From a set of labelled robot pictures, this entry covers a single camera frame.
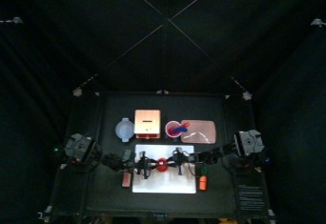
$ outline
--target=small box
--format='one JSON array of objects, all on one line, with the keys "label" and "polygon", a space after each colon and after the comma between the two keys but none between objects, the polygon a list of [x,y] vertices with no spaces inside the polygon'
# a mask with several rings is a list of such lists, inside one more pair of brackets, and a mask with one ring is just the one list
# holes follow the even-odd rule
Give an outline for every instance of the small box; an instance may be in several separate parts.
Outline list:
[{"label": "small box", "polygon": [[159,138],[160,134],[160,111],[136,110],[135,111],[135,134],[136,138]]}]

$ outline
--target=white bowl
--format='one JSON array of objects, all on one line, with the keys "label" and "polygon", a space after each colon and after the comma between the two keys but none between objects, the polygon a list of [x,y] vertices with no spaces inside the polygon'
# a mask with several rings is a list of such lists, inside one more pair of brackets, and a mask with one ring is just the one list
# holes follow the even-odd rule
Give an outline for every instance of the white bowl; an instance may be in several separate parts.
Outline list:
[{"label": "white bowl", "polygon": [[123,118],[122,122],[118,124],[116,135],[123,143],[128,142],[130,137],[134,135],[134,123],[128,118]]}]

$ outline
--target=white tray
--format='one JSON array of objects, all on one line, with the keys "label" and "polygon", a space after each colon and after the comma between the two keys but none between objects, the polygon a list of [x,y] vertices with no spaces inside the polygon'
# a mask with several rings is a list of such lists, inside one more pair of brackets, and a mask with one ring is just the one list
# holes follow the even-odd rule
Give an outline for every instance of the white tray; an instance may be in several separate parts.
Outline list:
[{"label": "white tray", "polygon": [[[139,152],[146,151],[147,158],[158,160],[172,156],[176,147],[183,151],[194,152],[194,146],[188,145],[136,145],[136,162],[139,161]],[[166,172],[151,170],[150,178],[143,179],[140,174],[134,174],[132,192],[134,193],[196,193],[196,178],[188,172],[188,166],[182,166],[183,175],[178,175],[178,168],[170,167]]]}]

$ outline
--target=black backdrop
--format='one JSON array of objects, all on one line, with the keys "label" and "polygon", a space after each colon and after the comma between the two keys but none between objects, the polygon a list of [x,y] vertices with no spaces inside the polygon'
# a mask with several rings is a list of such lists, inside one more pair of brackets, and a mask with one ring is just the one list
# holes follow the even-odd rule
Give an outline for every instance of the black backdrop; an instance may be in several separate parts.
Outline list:
[{"label": "black backdrop", "polygon": [[71,91],[254,94],[282,223],[323,220],[325,0],[1,0],[1,223],[33,223]]}]

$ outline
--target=table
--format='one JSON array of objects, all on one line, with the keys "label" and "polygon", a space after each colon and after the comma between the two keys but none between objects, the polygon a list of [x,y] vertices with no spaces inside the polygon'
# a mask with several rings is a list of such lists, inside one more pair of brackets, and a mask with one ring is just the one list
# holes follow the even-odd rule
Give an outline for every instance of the table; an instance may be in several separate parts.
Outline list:
[{"label": "table", "polygon": [[[115,128],[123,117],[135,120],[135,110],[160,110],[159,139],[136,139],[122,143]],[[214,121],[216,143],[194,144],[195,152],[208,151],[232,141],[238,131],[255,128],[251,104],[241,96],[102,92],[73,99],[67,136],[82,133],[99,143],[104,153],[123,156],[136,144],[174,145],[164,137],[164,125],[182,119]],[[208,166],[207,191],[184,193],[134,193],[122,187],[123,174],[98,165],[90,172],[59,169],[51,197],[53,215],[168,216],[218,218],[236,212],[232,175],[223,165]]]}]

